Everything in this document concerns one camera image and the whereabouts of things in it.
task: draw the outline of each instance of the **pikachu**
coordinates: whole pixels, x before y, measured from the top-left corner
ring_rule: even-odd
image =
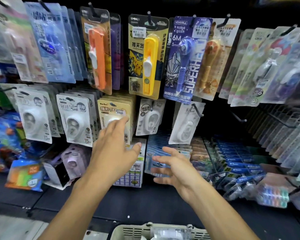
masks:
[[[138,60],[136,58],[136,56],[134,55],[134,53],[132,51],[130,51],[130,57],[132,58],[132,64],[134,65],[134,73],[138,75],[138,77],[141,76],[142,73],[142,69],[143,69],[143,63],[141,60]]]

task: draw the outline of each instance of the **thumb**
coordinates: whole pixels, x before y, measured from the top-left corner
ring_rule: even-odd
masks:
[[[131,150],[128,151],[129,156],[134,158],[135,160],[138,159],[139,153],[141,151],[141,142],[136,143]]]

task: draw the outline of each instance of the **floor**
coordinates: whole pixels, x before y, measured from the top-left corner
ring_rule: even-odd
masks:
[[[0,240],[36,240],[48,223],[0,215]],[[87,231],[83,240],[106,240],[108,234]]]

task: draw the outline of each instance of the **white plastic basket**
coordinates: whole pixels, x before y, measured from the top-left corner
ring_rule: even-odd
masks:
[[[119,225],[117,226],[111,234],[108,240],[140,240],[141,236],[144,236],[147,240],[150,240],[151,227],[172,227],[177,229],[191,229],[191,239],[192,240],[211,240],[206,229],[198,229],[193,227],[191,224],[187,226],[180,225],[167,225],[167,224],[154,224],[152,222],[145,223],[143,225]]]

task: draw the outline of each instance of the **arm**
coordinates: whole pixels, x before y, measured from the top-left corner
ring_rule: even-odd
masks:
[[[127,117],[112,121],[100,131],[86,173],[76,182],[70,197],[38,240],[83,239],[104,195],[138,159],[141,144],[137,143],[131,150],[126,150],[124,144],[127,121]]]
[[[163,147],[171,156],[154,156],[152,160],[170,165],[152,168],[153,173],[170,177],[157,177],[159,184],[173,185],[180,196],[193,208],[214,240],[259,240],[231,205],[206,181],[188,159],[176,149]]]

